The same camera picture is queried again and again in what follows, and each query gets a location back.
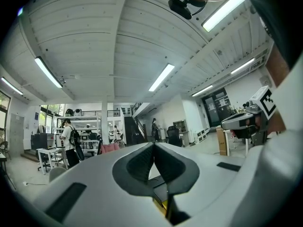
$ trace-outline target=black rubber pad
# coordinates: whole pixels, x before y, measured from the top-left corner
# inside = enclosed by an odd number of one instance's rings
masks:
[[[73,208],[78,198],[86,189],[86,185],[73,183],[45,212],[48,216],[62,223]]]
[[[234,171],[234,172],[238,172],[241,168],[241,166],[237,166],[237,165],[233,165],[233,164],[229,164],[229,163],[225,163],[225,162],[220,162],[217,166]]]

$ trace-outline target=white wooden ceiling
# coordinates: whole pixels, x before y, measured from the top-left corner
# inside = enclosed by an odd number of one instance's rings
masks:
[[[201,24],[222,2],[209,2],[185,20],[168,1],[31,0],[1,47],[0,64],[33,105],[105,98],[160,103],[210,83],[222,86],[233,68],[252,57],[258,59],[248,73],[264,65],[271,42],[248,0],[210,33]],[[38,55],[66,81],[63,89],[38,68]],[[149,92],[167,63],[176,68]]]

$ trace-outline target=fluorescent ceiling light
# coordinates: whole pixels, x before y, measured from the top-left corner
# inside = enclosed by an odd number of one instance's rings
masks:
[[[236,70],[233,70],[231,72],[231,74],[237,72],[238,70],[241,70],[243,67],[247,66],[248,64],[252,63],[255,60],[255,58],[252,58],[251,60],[249,60],[248,62],[246,62],[245,64],[241,65],[240,67],[238,67]]]
[[[44,61],[40,56],[35,58],[35,62],[40,67],[40,69],[44,72],[44,74],[57,86],[57,88],[62,88],[61,83],[55,78],[53,73],[48,69]]]
[[[160,85],[160,83],[169,75],[169,73],[174,69],[175,67],[173,65],[168,64],[166,68],[163,70],[163,72],[159,75],[157,80],[154,82],[154,84],[149,89],[150,92],[153,92],[156,90],[156,88]]]
[[[23,13],[23,7],[19,9],[17,16],[20,16]]]
[[[200,93],[203,93],[204,91],[206,91],[206,90],[208,90],[208,89],[210,89],[210,88],[212,88],[212,87],[213,87],[213,85],[210,85],[209,87],[204,88],[204,89],[202,89],[201,91],[199,91],[199,92],[193,94],[193,96],[197,96],[197,95],[199,95]]]
[[[209,32],[230,12],[238,7],[245,0],[228,0],[218,11],[216,11],[204,24],[203,28]]]
[[[5,78],[1,78],[2,81],[4,81],[10,88],[14,89],[16,92],[18,92],[20,95],[23,95],[23,92],[21,92],[20,90],[18,90],[16,87],[14,87],[13,85],[11,85]]]

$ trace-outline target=cable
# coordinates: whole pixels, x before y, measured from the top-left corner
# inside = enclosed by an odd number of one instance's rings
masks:
[[[31,185],[47,185],[47,184],[34,184],[34,183],[27,183],[27,185],[29,185],[29,184],[31,184]]]
[[[192,16],[200,13],[203,9],[204,9],[204,7],[200,8],[196,13],[192,14]]]

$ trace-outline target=black backpack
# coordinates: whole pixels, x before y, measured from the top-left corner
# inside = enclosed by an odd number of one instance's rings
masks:
[[[70,136],[70,144],[72,144],[73,146],[77,146],[77,145],[80,145],[80,135],[79,133],[77,132],[77,130],[75,128],[71,128],[71,136]]]
[[[73,116],[74,115],[74,111],[72,109],[67,109],[65,112],[65,116]]]
[[[83,151],[80,146],[80,135],[75,128],[73,129],[71,126],[70,126],[70,128],[71,128],[71,136],[69,139],[70,144],[75,147],[75,151],[76,151],[76,155],[77,155],[78,159],[80,161],[83,161],[84,154],[83,154]]]

